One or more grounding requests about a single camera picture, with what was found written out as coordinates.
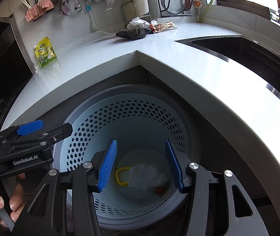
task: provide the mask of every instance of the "white countertop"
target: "white countertop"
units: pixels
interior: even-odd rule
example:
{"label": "white countertop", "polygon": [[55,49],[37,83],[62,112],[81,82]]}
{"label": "white countertop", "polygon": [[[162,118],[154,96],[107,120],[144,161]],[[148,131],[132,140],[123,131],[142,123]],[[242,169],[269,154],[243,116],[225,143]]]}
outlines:
{"label": "white countertop", "polygon": [[[216,100],[229,109],[237,120],[244,122],[258,136],[265,150],[271,152],[271,156],[280,164],[280,100],[265,87],[266,82],[238,63],[228,63],[201,50],[174,42],[185,38],[238,33],[199,23],[176,25],[178,29],[149,34],[141,40],[114,37],[84,42],[82,39],[69,46],[68,50],[56,51],[58,61],[38,70],[38,74],[17,98],[2,129],[35,120],[76,93],[140,64],[184,97],[237,151],[241,150],[243,144],[228,135],[222,122],[218,123],[220,119],[211,116],[214,112],[203,113],[200,102],[196,103],[192,98],[195,95],[194,86],[202,89],[204,99],[208,95],[209,100]],[[242,132],[240,130],[235,134],[241,137]],[[246,149],[238,152],[260,182],[272,176],[272,172],[269,175],[266,173],[271,165],[266,164],[265,168],[261,168],[258,162],[263,157],[250,151]],[[277,167],[273,170],[275,175],[280,174],[280,166],[272,165]],[[275,203],[275,199],[280,197],[280,185],[262,185],[280,219],[280,202]],[[270,192],[274,187],[279,189],[272,196]]]}

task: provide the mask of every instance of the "green and yellow package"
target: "green and yellow package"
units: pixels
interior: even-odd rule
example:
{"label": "green and yellow package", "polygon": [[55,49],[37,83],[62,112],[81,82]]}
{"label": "green and yellow package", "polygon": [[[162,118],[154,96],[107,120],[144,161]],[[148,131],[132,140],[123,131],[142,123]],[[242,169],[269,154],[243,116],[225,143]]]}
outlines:
{"label": "green and yellow package", "polygon": [[40,63],[41,68],[47,66],[57,58],[48,37],[45,37],[43,40],[41,40],[35,48],[35,55]]}

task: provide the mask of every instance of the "clear plastic bag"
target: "clear plastic bag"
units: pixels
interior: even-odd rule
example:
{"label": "clear plastic bag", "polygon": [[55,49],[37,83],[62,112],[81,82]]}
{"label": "clear plastic bag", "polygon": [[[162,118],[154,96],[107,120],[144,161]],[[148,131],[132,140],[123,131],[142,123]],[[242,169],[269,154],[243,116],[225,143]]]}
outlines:
{"label": "clear plastic bag", "polygon": [[167,181],[167,176],[158,171],[157,166],[137,164],[130,169],[128,187],[147,191],[152,187],[165,186]]}

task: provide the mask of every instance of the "yellow plastic ring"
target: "yellow plastic ring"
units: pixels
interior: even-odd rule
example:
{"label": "yellow plastic ring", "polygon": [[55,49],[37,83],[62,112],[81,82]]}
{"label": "yellow plastic ring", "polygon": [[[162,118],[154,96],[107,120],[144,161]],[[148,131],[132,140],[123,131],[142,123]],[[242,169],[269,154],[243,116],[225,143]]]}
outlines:
{"label": "yellow plastic ring", "polygon": [[127,182],[120,182],[119,177],[118,177],[118,173],[120,171],[123,171],[123,170],[130,170],[130,167],[122,167],[122,168],[116,170],[116,172],[115,172],[116,182],[120,186],[128,186],[129,181],[127,181]]}

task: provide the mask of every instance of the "blue textured pad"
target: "blue textured pad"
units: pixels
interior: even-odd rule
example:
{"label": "blue textured pad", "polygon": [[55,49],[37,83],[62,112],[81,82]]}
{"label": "blue textured pad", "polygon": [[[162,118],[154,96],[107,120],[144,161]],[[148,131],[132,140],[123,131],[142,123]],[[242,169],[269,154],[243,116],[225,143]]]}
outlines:
{"label": "blue textured pad", "polygon": [[17,134],[21,136],[25,136],[35,131],[41,130],[43,127],[44,127],[44,122],[42,120],[36,120],[20,126],[20,128],[17,130]]}
{"label": "blue textured pad", "polygon": [[179,190],[179,192],[181,192],[184,189],[182,171],[169,140],[166,140],[165,143],[165,155],[168,161],[168,165],[173,177],[175,187]]}
{"label": "blue textured pad", "polygon": [[110,148],[107,151],[103,164],[100,168],[100,178],[98,182],[98,189],[100,192],[107,186],[110,174],[113,168],[115,157],[117,154],[117,141],[113,140]]}

